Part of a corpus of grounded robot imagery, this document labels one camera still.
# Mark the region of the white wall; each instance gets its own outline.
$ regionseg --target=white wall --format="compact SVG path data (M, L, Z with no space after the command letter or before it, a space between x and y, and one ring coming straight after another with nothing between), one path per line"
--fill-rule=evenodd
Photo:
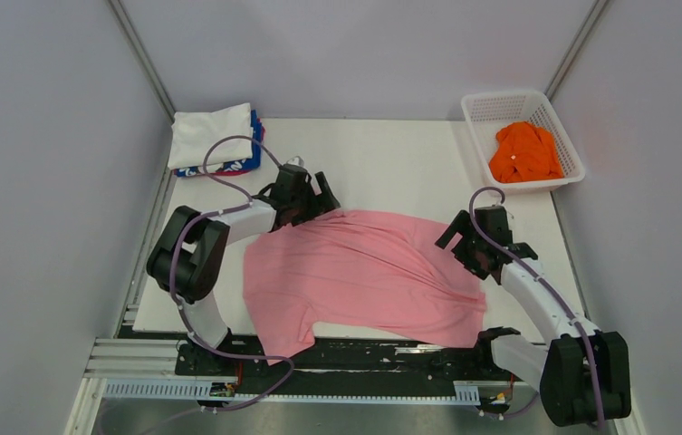
M0 1L0 434L61 433L168 125L103 1Z
M593 0L124 0L179 111L463 119L545 89Z
M629 342L649 434L682 433L682 2L617 1L553 105L589 175L556 192L592 316Z

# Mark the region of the pink cloth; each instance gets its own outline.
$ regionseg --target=pink cloth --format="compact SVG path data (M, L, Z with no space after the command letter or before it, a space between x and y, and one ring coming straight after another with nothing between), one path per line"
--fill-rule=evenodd
M245 251L245 303L265 352L291 356L311 347L315 322L473 346L485 294L451 252L434 246L445 228L336 210L261 235Z

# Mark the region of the metal frame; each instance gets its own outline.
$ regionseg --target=metal frame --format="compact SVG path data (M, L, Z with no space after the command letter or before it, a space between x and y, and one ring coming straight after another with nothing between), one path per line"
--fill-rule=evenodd
M149 58L142 41L135 30L130 16L121 0L106 0L114 14L119 28L125 36L127 44L144 72L151 90L157 97L161 109L170 123L174 120L175 106L162 83L153 62ZM592 34L592 30L603 17L610 0L595 0L581 28L562 58L556 73L546 88L546 96L552 100L559 90L583 46ZM169 147L164 156L167 160ZM151 207L149 220L141 240L135 267L130 277L128 292L122 310L122 316L115 324L114 337L124 325L132 326L141 297L141 289L146 280L143 265L156 241L161 228L162 217L167 211L170 192L174 185L170 171L165 169L158 183L157 195ZM90 434L98 417L101 399L140 397L144 399L184 399L196 400L209 393L212 382L234 382L230 376L190 378L175 374L175 361L178 357L174 340L134 340L134 339L97 339L93 346L90 360L83 375L76 402L66 425L66 435ZM331 403L427 403L427 404L468 404L478 398L482 389L495 391L503 388L506 382L456 382L456 396L449 398L360 398L354 396L289 396L275 394L268 401L290 402L331 402ZM518 382L520 388L529 388ZM235 400L247 400L249 395L240 395Z

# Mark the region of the white laundry basket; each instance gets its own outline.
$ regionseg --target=white laundry basket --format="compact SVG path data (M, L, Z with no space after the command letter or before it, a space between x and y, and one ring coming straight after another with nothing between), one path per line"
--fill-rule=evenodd
M461 100L463 113L483 168L486 186L495 186L506 193L528 193L554 190L565 184L581 181L586 169L572 147L570 138L545 95L538 91L485 92L467 95ZM517 121L528 121L548 130L556 141L557 155L564 172L563 179L502 183L493 177L488 162L498 150L495 134Z

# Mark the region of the white folded shirt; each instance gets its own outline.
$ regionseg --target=white folded shirt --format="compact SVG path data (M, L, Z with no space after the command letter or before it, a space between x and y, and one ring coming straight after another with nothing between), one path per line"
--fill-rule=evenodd
M234 135L253 136L249 102L212 113L176 112L168 168L202 166L205 154L213 144L227 136ZM233 139L220 144L210 155L207 165L213 166L217 163L251 157L253 157L252 142Z

